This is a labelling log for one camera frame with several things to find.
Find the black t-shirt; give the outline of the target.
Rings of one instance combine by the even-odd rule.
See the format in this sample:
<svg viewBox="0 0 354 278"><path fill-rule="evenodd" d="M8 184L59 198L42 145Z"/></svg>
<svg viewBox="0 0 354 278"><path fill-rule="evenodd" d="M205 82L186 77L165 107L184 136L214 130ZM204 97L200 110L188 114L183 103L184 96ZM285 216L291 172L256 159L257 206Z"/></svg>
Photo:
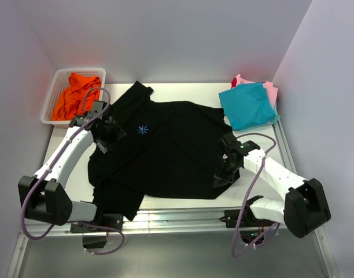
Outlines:
<svg viewBox="0 0 354 278"><path fill-rule="evenodd" d="M145 196L216 199L227 190L214 175L232 129L221 108L189 101L157 103L152 88L135 82L110 107L126 137L88 162L93 202L105 213L133 220Z"/></svg>

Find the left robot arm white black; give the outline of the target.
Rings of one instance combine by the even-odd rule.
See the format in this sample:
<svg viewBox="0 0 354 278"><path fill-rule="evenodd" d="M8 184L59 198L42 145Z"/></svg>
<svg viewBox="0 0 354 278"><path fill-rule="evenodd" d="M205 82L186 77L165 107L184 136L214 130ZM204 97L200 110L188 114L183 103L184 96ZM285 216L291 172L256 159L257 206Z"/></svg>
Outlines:
<svg viewBox="0 0 354 278"><path fill-rule="evenodd" d="M21 228L29 239L38 237L28 232L26 219L47 223L51 228L71 222L91 231L107 230L102 211L91 202L71 200L65 186L88 147L96 144L106 153L112 144L125 136L123 129L112 119L80 116L72 121L49 160L33 176L23 176L19 180Z"/></svg>

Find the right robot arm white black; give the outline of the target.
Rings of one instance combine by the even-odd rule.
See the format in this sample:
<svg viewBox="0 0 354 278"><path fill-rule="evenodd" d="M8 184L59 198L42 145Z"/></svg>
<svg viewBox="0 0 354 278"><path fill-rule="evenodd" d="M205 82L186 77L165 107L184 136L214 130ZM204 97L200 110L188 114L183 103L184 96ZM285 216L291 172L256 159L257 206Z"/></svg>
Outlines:
<svg viewBox="0 0 354 278"><path fill-rule="evenodd" d="M215 187L232 185L239 179L239 170L245 169L262 179L279 195L280 200L264 196L245 196L241 211L234 220L246 226L260 221L283 224L297 238L304 238L331 219L331 211L323 185L294 174L253 141L241 143L227 135L219 140L224 157L215 173Z"/></svg>

